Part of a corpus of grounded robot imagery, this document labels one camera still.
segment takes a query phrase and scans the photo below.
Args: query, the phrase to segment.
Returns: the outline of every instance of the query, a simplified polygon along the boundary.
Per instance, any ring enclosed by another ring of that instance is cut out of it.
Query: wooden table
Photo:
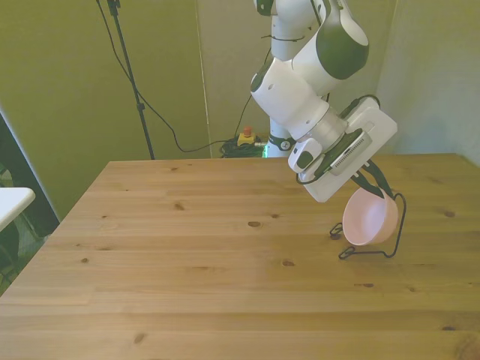
[[[402,244],[343,262],[354,184],[319,204],[286,160],[110,163],[1,297],[0,359],[480,359],[480,170],[376,161]]]

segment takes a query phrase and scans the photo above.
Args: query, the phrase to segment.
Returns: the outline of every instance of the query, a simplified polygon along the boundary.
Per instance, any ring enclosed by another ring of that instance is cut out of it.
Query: wood knot
[[[140,344],[142,341],[145,340],[147,334],[143,334],[142,332],[137,334],[136,337],[133,339],[134,344]]]
[[[282,260],[282,266],[285,267],[291,267],[291,266],[296,266],[295,263],[292,260],[284,259]]]

